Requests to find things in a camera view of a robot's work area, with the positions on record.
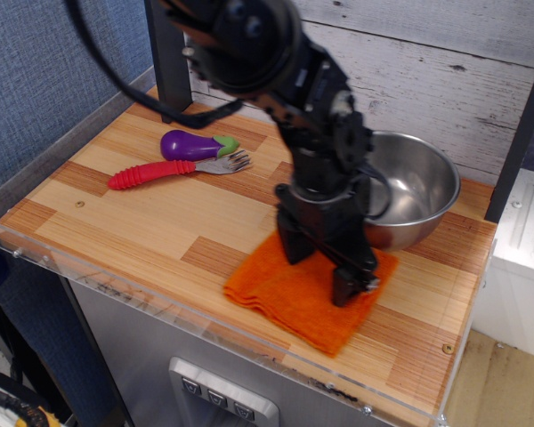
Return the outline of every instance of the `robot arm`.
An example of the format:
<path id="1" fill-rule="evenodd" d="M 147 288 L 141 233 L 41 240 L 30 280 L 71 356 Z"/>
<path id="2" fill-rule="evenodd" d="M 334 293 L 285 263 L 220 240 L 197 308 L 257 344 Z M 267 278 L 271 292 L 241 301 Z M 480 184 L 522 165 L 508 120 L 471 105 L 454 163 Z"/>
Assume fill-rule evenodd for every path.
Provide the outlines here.
<path id="1" fill-rule="evenodd" d="M 214 87 L 267 112 L 293 156 L 276 188 L 287 258 L 315 249 L 336 264 L 333 302 L 376 287 L 364 236 L 371 131 L 354 109 L 347 76 L 302 30 L 288 0 L 161 0 L 189 37 L 184 56 Z"/>

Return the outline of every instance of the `wooden floor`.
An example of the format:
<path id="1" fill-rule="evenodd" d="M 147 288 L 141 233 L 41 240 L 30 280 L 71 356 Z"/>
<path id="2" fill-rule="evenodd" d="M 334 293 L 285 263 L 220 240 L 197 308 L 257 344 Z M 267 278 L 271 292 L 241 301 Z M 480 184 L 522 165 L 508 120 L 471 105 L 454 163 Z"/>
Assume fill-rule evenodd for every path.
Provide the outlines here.
<path id="1" fill-rule="evenodd" d="M 534 427 L 534 356 L 471 331 L 446 416 L 450 427 Z"/>

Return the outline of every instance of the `fork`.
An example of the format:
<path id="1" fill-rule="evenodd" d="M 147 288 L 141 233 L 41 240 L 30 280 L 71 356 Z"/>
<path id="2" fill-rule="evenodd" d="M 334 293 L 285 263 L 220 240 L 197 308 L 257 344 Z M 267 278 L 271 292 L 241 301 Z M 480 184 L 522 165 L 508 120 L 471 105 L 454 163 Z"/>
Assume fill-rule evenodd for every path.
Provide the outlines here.
<path id="1" fill-rule="evenodd" d="M 184 175 L 195 171 L 224 175 L 226 173 L 239 172 L 250 165 L 249 155 L 242 149 L 229 156 L 197 163 L 189 160 L 171 160 L 129 167 L 113 175 L 108 185 L 110 189 L 128 189 L 164 176 Z"/>

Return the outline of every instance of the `fork tines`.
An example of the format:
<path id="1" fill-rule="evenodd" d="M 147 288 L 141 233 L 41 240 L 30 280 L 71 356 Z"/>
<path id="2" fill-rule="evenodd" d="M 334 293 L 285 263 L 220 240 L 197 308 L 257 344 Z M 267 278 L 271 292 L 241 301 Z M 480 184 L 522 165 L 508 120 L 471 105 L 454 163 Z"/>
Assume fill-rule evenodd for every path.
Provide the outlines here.
<path id="1" fill-rule="evenodd" d="M 251 159 L 244 149 L 230 154 L 228 159 L 230 160 L 230 169 L 233 172 L 240 171 L 244 167 L 251 165 Z"/>

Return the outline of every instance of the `metal bowl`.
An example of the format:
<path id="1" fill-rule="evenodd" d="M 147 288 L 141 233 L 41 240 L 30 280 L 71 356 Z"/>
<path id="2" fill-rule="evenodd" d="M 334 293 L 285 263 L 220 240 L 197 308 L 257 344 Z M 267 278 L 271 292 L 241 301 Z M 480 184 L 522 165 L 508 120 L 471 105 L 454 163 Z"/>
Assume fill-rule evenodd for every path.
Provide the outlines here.
<path id="1" fill-rule="evenodd" d="M 439 149 L 403 133 L 374 132 L 375 149 L 369 163 L 392 189 L 392 201 L 383 216 L 367 219 L 369 243 L 383 251 L 413 246 L 429 236 L 457 200 L 461 181 L 457 168 Z M 372 180 L 370 214 L 387 206 L 384 185 Z"/>

